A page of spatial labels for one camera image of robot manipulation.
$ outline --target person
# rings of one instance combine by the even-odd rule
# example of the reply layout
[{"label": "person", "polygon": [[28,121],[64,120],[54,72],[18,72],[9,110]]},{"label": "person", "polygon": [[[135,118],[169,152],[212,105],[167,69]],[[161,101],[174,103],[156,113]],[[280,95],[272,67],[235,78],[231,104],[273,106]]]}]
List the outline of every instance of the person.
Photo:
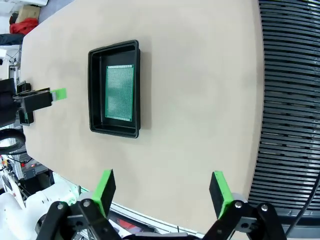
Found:
[{"label": "person", "polygon": [[0,46],[21,45],[24,37],[22,33],[0,34]]}]

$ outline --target gray floor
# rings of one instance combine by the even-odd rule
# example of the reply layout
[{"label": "gray floor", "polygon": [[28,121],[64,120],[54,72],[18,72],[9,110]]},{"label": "gray floor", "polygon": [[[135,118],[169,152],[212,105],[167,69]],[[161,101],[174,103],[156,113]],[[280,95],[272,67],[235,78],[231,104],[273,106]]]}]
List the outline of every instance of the gray floor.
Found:
[{"label": "gray floor", "polygon": [[49,0],[46,6],[43,6],[40,11],[39,23],[49,18],[55,12],[59,11],[74,0]]}]

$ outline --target table surface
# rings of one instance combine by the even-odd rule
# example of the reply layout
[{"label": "table surface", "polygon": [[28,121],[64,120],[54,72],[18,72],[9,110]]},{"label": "table surface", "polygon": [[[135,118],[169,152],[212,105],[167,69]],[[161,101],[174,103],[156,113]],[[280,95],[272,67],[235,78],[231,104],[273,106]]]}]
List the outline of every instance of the table surface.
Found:
[{"label": "table surface", "polygon": [[[88,52],[141,50],[137,139],[90,131]],[[248,196],[262,120],[264,61],[256,0],[76,0],[23,41],[21,81],[67,89],[23,127],[28,154],[94,190],[113,169],[114,201],[205,232],[216,220],[211,174]]]}]

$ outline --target red bag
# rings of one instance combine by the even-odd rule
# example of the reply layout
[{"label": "red bag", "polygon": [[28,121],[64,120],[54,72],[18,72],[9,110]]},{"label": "red bag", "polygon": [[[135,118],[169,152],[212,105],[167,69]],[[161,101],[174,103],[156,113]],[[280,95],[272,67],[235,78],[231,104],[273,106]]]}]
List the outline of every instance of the red bag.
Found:
[{"label": "red bag", "polygon": [[38,20],[36,18],[26,18],[22,22],[11,24],[10,33],[27,35],[36,26],[38,26]]}]

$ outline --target black vent grille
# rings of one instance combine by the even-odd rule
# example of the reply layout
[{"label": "black vent grille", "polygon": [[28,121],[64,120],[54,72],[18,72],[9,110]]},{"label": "black vent grille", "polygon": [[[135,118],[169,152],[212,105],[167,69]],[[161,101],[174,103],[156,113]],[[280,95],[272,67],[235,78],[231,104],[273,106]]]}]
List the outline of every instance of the black vent grille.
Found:
[{"label": "black vent grille", "polygon": [[[273,204],[289,224],[320,171],[320,2],[260,0],[259,7],[264,106],[249,203]],[[320,190],[299,223],[312,225],[310,217],[320,220]]]}]

